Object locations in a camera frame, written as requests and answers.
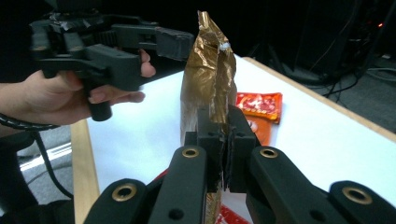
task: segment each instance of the red snack package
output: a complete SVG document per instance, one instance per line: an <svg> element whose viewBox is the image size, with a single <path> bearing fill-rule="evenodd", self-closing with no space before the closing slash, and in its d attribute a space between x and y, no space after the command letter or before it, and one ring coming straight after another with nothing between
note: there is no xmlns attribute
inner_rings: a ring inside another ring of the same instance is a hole
<svg viewBox="0 0 396 224"><path fill-rule="evenodd" d="M279 123L282 112L282 93L238 92L236 106L245 115L267 118L274 123Z"/></svg>

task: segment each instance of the white table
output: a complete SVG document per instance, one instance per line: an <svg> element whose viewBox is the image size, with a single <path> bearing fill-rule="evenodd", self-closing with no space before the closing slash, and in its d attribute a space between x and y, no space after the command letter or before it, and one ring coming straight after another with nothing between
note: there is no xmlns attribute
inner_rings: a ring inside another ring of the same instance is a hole
<svg viewBox="0 0 396 224"><path fill-rule="evenodd" d="M236 59L238 91L283 94L272 147L284 151L319 188L328 190L338 180L356 181L396 206L395 134L262 64ZM107 121L87 119L72 126L77 223L109 184L122 178L147 184L167 168L180 147L182 76L180 72L146 84L143 103L114 105ZM249 218L244 197L227 194L224 203Z"/></svg>

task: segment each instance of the black equipment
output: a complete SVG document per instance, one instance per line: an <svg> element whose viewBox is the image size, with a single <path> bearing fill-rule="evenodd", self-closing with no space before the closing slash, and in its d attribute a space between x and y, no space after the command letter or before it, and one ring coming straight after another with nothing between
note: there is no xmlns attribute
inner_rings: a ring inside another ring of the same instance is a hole
<svg viewBox="0 0 396 224"><path fill-rule="evenodd" d="M148 185L114 182L84 223L204 223L206 194L219 183L247 194L254 223L396 223L396 209L363 185L340 181L329 192L312 185L281 150L259 145L239 108L229 107L226 135L208 114L198 111L197 132L186 134L166 175Z"/></svg>
<svg viewBox="0 0 396 224"><path fill-rule="evenodd" d="M187 60L194 36L166 29L139 17L102 15L99 0L48 1L54 12L31 23L31 51L46 78L60 70L73 70L90 90L109 84L124 91L138 91L146 82L140 76L140 57L127 49L153 49L158 56ZM109 119L109 102L89 104L92 118Z"/></svg>

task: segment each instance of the floor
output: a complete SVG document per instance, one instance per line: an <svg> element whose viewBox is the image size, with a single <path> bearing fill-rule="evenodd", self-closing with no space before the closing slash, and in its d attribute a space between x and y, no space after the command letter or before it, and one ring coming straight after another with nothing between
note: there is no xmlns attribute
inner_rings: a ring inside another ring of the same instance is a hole
<svg viewBox="0 0 396 224"><path fill-rule="evenodd" d="M176 70L183 68L180 62L172 67ZM176 72L176 70L158 70L158 78ZM331 94L329 98L337 104L367 118L368 120L396 133L396 76L394 72L370 71L357 83L353 75L342 77L341 81L334 86L333 91L341 90L350 86L350 89ZM318 94L328 93L332 85L308 86L307 88ZM52 158L52 167L59 182L65 189L73 193L73 174L71 163L70 127L63 126L55 130L41 133L44 143L48 148L49 157ZM30 189L40 203L49 203L55 200L67 199L52 183L42 159L38 154L35 144L20 152L21 169Z"/></svg>

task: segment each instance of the crumpled foil wrapper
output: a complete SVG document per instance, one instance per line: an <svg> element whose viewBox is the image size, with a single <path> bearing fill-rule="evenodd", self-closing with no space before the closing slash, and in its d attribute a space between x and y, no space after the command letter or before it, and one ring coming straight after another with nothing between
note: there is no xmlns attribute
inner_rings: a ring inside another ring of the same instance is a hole
<svg viewBox="0 0 396 224"><path fill-rule="evenodd" d="M230 42L207 12L198 11L198 18L199 33L181 86L181 145L186 132L196 131L198 108L209 106L211 121L227 124L228 105L235 105L236 99L236 61Z"/></svg>

